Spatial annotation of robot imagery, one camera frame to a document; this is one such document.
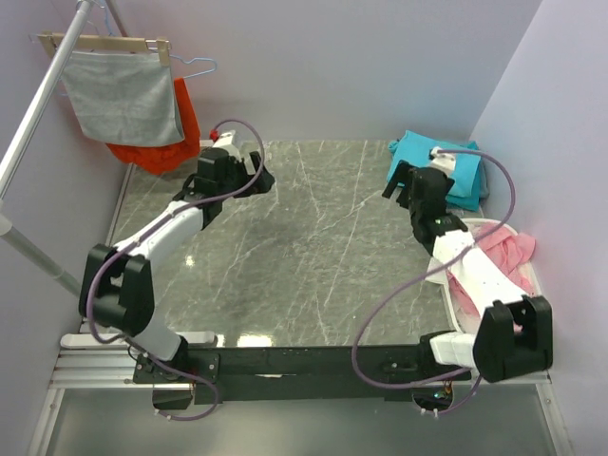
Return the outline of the turquoise t shirt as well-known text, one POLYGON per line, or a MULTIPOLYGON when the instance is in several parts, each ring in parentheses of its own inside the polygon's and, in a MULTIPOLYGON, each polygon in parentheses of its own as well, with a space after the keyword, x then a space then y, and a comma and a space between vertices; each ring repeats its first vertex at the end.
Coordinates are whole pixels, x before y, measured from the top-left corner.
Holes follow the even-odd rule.
POLYGON ((464 194, 462 192, 450 191, 446 196, 446 201, 457 207, 465 209, 470 212, 476 212, 479 210, 481 195, 479 192, 470 192, 464 194))
MULTIPOLYGON (((449 150, 478 149, 475 142, 459 145, 452 142, 434 140, 408 130, 399 141, 389 144, 392 160, 387 180, 390 180, 400 161, 405 161, 418 167, 427 166, 429 163, 429 153, 434 147, 449 150)), ((451 174, 451 177, 455 181, 449 192, 451 197, 466 199, 478 198, 481 195, 480 162, 481 158, 477 155, 457 155, 455 169, 451 174)))

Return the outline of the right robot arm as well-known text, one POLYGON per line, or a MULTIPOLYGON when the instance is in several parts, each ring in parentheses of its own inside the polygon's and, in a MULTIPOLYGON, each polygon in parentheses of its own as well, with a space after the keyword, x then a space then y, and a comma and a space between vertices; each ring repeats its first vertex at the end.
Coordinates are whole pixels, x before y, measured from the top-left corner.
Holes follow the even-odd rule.
POLYGON ((418 371, 437 379, 450 366, 475 369, 490 383, 546 371, 553 365, 552 308, 514 284, 478 247, 473 233, 447 210, 454 181, 434 163, 416 167, 400 161, 383 195, 400 194, 416 240, 445 265, 481 318, 478 330, 443 332, 423 339, 418 371))

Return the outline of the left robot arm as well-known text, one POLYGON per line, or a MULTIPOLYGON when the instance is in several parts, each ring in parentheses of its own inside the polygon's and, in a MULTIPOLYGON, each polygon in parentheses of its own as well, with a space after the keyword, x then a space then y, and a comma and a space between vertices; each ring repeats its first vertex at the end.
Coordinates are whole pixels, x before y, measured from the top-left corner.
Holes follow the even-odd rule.
POLYGON ((225 146, 203 149, 196 172, 158 216, 131 237, 113 246, 98 244, 89 251, 80 315, 93 329, 115 329, 121 338, 156 359, 156 370, 167 381, 183 379, 190 369, 188 343, 157 315, 153 274, 220 214, 225 200, 266 194, 274 183, 262 150, 244 160, 225 146))

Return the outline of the folded turquoise t shirt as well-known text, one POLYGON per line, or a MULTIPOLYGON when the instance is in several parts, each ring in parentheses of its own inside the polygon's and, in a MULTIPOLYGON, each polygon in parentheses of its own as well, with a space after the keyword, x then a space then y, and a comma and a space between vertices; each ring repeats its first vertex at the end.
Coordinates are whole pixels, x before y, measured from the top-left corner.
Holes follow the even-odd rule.
POLYGON ((462 192, 450 191, 446 196, 446 201, 457 207, 465 209, 470 212, 476 212, 479 210, 481 195, 479 192, 470 192, 464 194, 462 192))

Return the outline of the orange hanging garment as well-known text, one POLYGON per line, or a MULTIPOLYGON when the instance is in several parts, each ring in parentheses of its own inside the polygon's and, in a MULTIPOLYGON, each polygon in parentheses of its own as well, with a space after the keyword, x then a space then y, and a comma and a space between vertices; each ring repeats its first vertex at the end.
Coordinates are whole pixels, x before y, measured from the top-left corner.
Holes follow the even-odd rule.
POLYGON ((153 175, 178 168, 200 152, 200 128, 183 78, 174 80, 176 100, 184 132, 181 142, 160 147, 138 147, 108 143, 112 154, 123 163, 133 163, 153 175))

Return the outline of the white laundry basket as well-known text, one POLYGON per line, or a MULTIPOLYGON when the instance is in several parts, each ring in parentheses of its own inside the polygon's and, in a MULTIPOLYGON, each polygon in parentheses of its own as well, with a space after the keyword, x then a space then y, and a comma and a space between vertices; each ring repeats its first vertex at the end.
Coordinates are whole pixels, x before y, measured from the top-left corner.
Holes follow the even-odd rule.
MULTIPOLYGON (((533 237, 518 233, 506 224, 495 234, 482 239, 479 246, 502 273, 528 295, 542 293, 531 264, 536 248, 533 237)), ((454 325, 464 333, 475 333, 481 323, 480 314, 457 280, 450 273, 441 272, 428 277, 427 282, 443 287, 454 325)))

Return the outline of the pink t shirt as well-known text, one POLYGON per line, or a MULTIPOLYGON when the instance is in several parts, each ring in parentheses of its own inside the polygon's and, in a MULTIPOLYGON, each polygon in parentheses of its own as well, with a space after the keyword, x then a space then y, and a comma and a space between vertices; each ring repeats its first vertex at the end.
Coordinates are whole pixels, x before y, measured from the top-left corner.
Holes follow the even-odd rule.
POLYGON ((480 318, 496 301, 514 303, 539 293, 529 274, 533 237, 491 221, 469 231, 476 247, 446 273, 451 297, 463 314, 480 318))

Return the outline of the grey hanging cloth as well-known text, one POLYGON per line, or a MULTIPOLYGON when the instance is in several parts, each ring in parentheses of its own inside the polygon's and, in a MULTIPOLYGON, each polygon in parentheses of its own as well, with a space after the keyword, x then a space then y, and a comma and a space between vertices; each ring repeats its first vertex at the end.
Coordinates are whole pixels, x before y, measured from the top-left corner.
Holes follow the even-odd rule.
POLYGON ((71 54, 61 81, 84 135, 160 147, 184 139, 171 68, 155 54, 71 54))

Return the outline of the black base beam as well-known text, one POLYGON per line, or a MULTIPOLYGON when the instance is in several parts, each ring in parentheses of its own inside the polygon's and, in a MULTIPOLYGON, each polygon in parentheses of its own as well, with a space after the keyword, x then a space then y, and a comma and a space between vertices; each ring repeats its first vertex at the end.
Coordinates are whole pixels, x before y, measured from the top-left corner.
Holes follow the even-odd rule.
MULTIPOLYGON (((170 367, 194 374, 218 388, 221 402, 383 398, 408 401, 409 389, 379 389, 352 369, 352 349, 334 347, 220 348, 191 345, 185 361, 170 367)), ((421 345, 360 346, 360 370, 388 384, 435 381, 456 371, 442 366, 421 345)))

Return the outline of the wooden clip hanger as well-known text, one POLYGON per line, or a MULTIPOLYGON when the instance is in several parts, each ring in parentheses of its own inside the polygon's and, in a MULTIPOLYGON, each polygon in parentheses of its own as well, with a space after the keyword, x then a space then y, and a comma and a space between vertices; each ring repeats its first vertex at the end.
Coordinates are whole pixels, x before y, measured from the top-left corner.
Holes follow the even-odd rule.
MULTIPOLYGON (((64 33, 43 31, 36 35, 37 40, 52 58, 66 38, 64 33)), ((122 52, 122 53, 156 53, 162 67, 171 65, 171 44, 167 38, 157 39, 102 36, 81 34, 77 37, 74 48, 77 50, 122 52)))

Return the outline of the metal clothes rack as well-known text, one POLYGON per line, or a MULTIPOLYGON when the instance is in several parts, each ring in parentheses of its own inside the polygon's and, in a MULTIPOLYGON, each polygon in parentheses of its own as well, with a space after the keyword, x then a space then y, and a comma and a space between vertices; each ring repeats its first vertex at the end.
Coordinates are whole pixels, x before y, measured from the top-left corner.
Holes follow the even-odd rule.
POLYGON ((1 239, 54 287, 80 292, 125 168, 81 133, 59 79, 95 1, 1 4, 1 239))

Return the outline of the aluminium rail frame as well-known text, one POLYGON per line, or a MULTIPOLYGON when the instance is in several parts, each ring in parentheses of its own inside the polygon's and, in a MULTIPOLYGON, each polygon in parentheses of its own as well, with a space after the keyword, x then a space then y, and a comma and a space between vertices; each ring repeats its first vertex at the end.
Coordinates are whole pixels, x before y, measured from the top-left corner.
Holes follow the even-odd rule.
MULTIPOLYGON (((358 351, 359 366, 381 381, 420 381, 450 371, 419 360, 413 347, 370 346, 358 351)), ((234 377, 264 380, 355 379, 347 347, 204 348, 195 347, 186 371, 216 385, 234 377)), ((64 350, 51 375, 59 389, 180 388, 188 378, 166 372, 146 357, 134 359, 127 350, 64 350)))

